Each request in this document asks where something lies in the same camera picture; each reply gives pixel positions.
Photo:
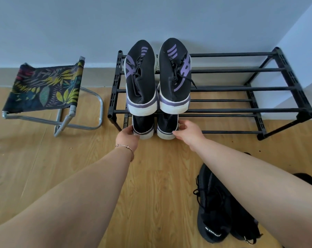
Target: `rose gold bracelet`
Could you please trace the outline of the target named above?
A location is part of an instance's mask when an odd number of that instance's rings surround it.
[[[132,152],[132,160],[131,160],[131,162],[133,161],[133,159],[134,159],[134,153],[133,153],[133,150],[129,147],[129,146],[127,146],[127,145],[123,145],[123,144],[117,144],[117,145],[115,145],[115,147],[117,147],[117,146],[123,146],[123,147],[126,147],[127,149],[130,149],[131,150],[131,152]]]

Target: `hand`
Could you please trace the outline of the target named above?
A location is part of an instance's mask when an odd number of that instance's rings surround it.
[[[195,151],[195,145],[205,139],[200,127],[189,120],[179,120],[180,131],[172,131],[176,138],[183,140],[189,145],[192,151]]]
[[[129,146],[133,152],[137,149],[137,144],[140,136],[133,135],[132,125],[123,129],[116,137],[116,144]]]

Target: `shoe rack shelf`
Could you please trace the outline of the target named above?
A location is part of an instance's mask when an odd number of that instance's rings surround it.
[[[210,54],[190,54],[192,58],[205,57],[233,57],[233,56],[266,56],[266,60],[259,68],[237,68],[237,69],[192,69],[192,74],[198,73],[252,73],[251,77],[244,85],[235,86],[197,86],[191,88],[191,92],[212,92],[212,91],[243,91],[247,94],[247,99],[191,99],[191,102],[249,102],[251,108],[228,108],[228,109],[188,109],[179,117],[254,117],[257,125],[257,131],[203,131],[204,134],[257,134],[258,140],[263,140],[274,135],[284,129],[292,127],[298,123],[305,122],[312,118],[312,107],[307,100],[301,85],[299,84],[292,68],[287,62],[282,50],[279,47],[274,48],[271,52],[253,52],[253,53],[210,53]],[[117,99],[119,93],[126,93],[125,89],[120,89],[123,60],[126,55],[120,50],[117,56],[116,71],[114,82],[111,90],[110,104],[108,110],[108,119],[114,126],[121,131],[121,127],[117,123],[117,114],[124,114],[123,127],[128,126],[128,119],[132,115],[127,109],[117,110]],[[278,68],[265,68],[271,60],[275,60]],[[284,87],[251,87],[251,82],[261,72],[281,72],[287,86]],[[298,108],[259,108],[253,94],[254,91],[291,91]],[[263,124],[261,113],[263,112],[297,112],[296,120],[283,125],[269,133]]]

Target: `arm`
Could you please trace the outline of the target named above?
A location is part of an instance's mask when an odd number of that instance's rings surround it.
[[[180,120],[173,134],[197,152],[240,204],[287,248],[312,247],[312,186],[269,163],[206,139]]]
[[[122,130],[116,144],[133,151],[138,136]],[[116,147],[0,225],[0,247],[97,247],[125,181],[132,152]]]

